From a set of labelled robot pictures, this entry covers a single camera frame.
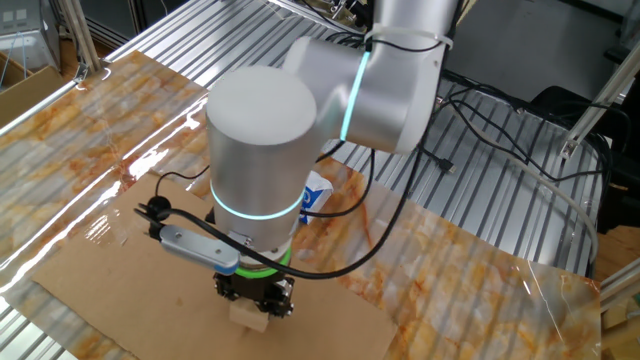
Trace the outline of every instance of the teal led light ring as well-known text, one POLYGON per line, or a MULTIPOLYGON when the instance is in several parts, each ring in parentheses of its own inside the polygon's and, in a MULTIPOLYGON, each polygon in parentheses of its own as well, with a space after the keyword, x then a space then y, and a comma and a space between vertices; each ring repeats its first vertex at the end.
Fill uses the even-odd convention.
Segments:
POLYGON ((360 85, 362 84, 362 78, 364 77, 364 70, 367 67, 367 61, 369 61, 370 52, 366 51, 362 55, 360 60, 360 67, 356 73, 356 78, 353 80, 353 86, 351 87, 351 93, 349 94, 349 103, 347 109, 344 112, 344 118, 342 119, 342 129, 340 130, 340 140, 347 140, 347 133, 349 132, 349 124, 351 123, 351 115, 353 115, 353 108, 356 106, 356 99, 358 98, 358 92, 360 91, 360 85))
POLYGON ((298 200, 296 200, 296 202, 291 204, 291 206, 289 206, 288 208, 282 211, 278 211, 277 213, 268 214, 268 215, 249 215, 249 214, 244 214, 239 211, 233 210, 232 208, 227 206, 225 203, 223 203, 222 200, 220 200, 220 198, 218 197, 218 195, 216 195, 216 192, 213 190, 213 184, 211 182, 209 182, 209 188, 211 188, 211 194, 213 195, 213 198, 216 199, 216 202, 218 203, 218 205, 220 205, 223 209, 227 210, 231 214, 241 217, 243 219, 248 219, 248 220, 270 220, 270 219, 279 218, 280 216, 288 214, 291 210, 295 209, 298 205, 300 205, 300 202, 304 197, 304 189, 303 189, 302 194, 300 194, 300 197, 298 198, 298 200))

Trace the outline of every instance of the blue and white label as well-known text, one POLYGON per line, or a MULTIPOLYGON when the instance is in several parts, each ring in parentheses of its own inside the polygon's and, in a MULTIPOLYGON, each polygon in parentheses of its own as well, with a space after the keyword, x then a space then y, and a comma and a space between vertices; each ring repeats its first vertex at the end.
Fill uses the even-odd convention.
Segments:
MULTIPOLYGON (((307 178, 307 185, 302 197, 302 209, 319 212, 333 193, 331 182, 312 171, 307 178)), ((300 215, 300 221, 310 224, 313 216, 300 215)))

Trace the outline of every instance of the cable clip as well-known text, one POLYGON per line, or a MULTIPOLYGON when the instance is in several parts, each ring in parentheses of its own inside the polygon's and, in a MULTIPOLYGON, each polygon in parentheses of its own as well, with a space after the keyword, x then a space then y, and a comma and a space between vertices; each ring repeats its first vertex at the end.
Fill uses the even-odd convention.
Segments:
POLYGON ((453 40, 446 37, 445 35, 440 35, 440 34, 432 33, 430 31, 425 31, 425 30, 415 30, 415 29, 409 29, 409 28, 384 26, 384 25, 381 25, 380 23, 373 24, 373 27, 371 28, 371 30, 364 36, 364 42, 367 42, 369 38, 377 34, 416 35, 420 37, 426 37, 428 39, 432 39, 435 41, 439 41, 449 46, 449 50, 453 49, 453 40))

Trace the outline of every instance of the cardboard box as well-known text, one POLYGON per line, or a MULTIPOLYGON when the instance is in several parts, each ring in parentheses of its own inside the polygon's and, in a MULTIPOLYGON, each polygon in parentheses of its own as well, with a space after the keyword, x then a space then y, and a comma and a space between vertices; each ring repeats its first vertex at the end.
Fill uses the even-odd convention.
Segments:
POLYGON ((0 53, 0 74, 9 61, 0 92, 0 128, 10 123, 47 96, 58 90, 64 81, 58 71, 47 66, 33 74, 24 70, 17 62, 7 59, 7 55, 0 53))

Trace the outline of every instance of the transparent plastic sheet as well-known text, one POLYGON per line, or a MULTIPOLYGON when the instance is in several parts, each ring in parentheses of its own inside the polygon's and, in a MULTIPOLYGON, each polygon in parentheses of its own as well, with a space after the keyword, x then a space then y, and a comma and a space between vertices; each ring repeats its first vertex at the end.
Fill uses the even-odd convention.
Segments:
MULTIPOLYGON (((108 205, 146 172, 206 166, 205 94, 132 53, 0 138, 1 295, 78 358, 132 356, 30 275, 76 234, 102 246, 147 230, 143 221, 123 226, 133 212, 108 205)), ((326 212, 349 207, 366 185, 330 159, 315 170, 334 184, 326 212)), ((170 180, 211 202, 208 179, 170 180)), ((351 263, 379 239, 398 200, 373 184, 358 211, 301 225, 296 255, 320 271, 351 263)), ((394 229, 375 259, 338 279, 398 324, 388 359, 599 358, 596 283, 508 255, 413 202, 394 229)))

